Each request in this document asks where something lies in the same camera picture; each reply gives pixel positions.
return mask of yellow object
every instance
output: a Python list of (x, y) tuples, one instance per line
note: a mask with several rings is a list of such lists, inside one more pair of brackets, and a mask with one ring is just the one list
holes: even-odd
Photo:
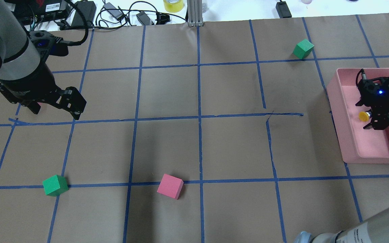
[(168, 12), (179, 12), (184, 7), (182, 0), (163, 0), (163, 4)]
[(369, 121), (369, 114), (367, 112), (360, 112), (360, 114), (358, 114), (358, 117), (360, 118), (360, 120), (362, 122), (368, 122)]

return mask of pink tray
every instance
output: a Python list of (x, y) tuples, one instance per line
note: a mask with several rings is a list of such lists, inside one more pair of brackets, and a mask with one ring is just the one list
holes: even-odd
[[(341, 155), (346, 163), (388, 163), (389, 127), (383, 131), (365, 130), (367, 123), (360, 121), (358, 113), (369, 110), (355, 106), (360, 93), (355, 77), (360, 69), (339, 68), (327, 86)], [(367, 78), (389, 77), (389, 68), (365, 68)]]

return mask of cube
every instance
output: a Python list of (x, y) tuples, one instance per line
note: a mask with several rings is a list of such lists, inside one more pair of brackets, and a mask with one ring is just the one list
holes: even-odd
[(164, 174), (157, 192), (178, 200), (183, 184), (184, 182), (181, 179)]
[(48, 196), (56, 197), (68, 190), (67, 181), (64, 177), (54, 175), (43, 181), (43, 188)]
[(307, 39), (304, 39), (295, 46), (293, 54), (303, 60), (310, 54), (314, 47), (315, 46), (312, 43), (310, 43)]

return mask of sticker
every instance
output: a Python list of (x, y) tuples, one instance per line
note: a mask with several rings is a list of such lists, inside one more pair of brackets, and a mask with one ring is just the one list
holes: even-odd
[(16, 7), (16, 4), (14, 4), (14, 3), (6, 3), (6, 5), (10, 9), (10, 11), (14, 12), (14, 8)]
[(372, 243), (367, 231), (367, 222), (348, 231), (346, 235), (338, 238), (336, 243)]
[(46, 11), (45, 12), (59, 10), (59, 6), (60, 6), (59, 3), (54, 3), (54, 4), (46, 5)]

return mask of green block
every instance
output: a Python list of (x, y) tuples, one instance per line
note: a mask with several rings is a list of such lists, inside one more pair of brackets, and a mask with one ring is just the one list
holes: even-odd
[(63, 192), (68, 191), (67, 181), (64, 177), (54, 175), (43, 181), (43, 188), (48, 196), (56, 197)]
[(296, 55), (299, 59), (303, 60), (306, 58), (315, 46), (310, 43), (307, 39), (304, 39), (295, 46), (293, 54)]

